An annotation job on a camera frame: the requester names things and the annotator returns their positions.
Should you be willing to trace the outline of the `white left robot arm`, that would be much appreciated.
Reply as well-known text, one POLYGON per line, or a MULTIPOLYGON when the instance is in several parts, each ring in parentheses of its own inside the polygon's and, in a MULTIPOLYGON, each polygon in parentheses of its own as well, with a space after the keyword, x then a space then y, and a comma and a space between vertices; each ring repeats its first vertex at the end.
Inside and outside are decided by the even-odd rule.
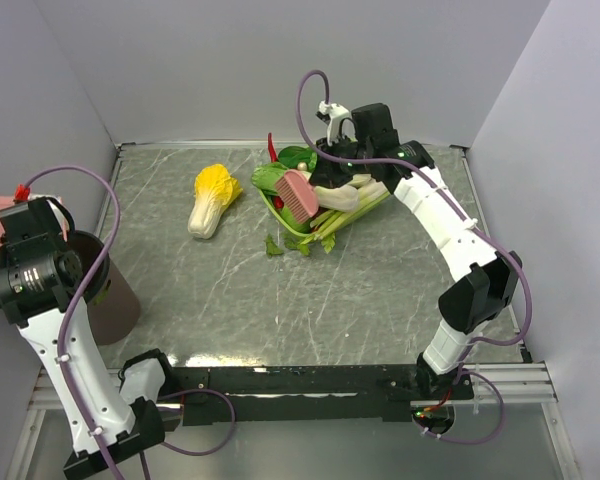
POLYGON ((68 479, 164 441, 157 403, 178 387, 158 349, 127 361, 120 382, 109 376, 98 347, 126 336, 140 307, 103 248, 53 197, 0 205, 0 310, 38 355, 64 409, 68 479))

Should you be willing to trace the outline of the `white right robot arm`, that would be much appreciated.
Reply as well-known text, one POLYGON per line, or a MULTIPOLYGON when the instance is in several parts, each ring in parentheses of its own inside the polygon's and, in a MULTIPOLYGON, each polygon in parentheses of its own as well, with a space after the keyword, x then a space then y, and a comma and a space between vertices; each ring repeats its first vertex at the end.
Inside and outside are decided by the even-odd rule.
POLYGON ((316 115, 327 130, 314 144, 318 160, 312 185, 340 186, 357 173, 370 174, 415 216, 449 268, 453 283, 438 299, 441 320, 416 375, 418 390, 439 398, 486 324, 511 303, 522 262, 484 236, 420 142, 400 141, 387 105, 349 110, 321 101, 316 115))

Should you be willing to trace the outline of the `pink hand brush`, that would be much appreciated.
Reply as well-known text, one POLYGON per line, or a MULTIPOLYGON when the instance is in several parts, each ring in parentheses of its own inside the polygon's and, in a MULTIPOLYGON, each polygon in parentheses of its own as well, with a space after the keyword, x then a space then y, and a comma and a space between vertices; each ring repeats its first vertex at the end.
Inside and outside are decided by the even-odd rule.
POLYGON ((298 223, 309 221, 318 212, 317 194, 301 171, 287 170, 275 183, 275 189, 298 223))

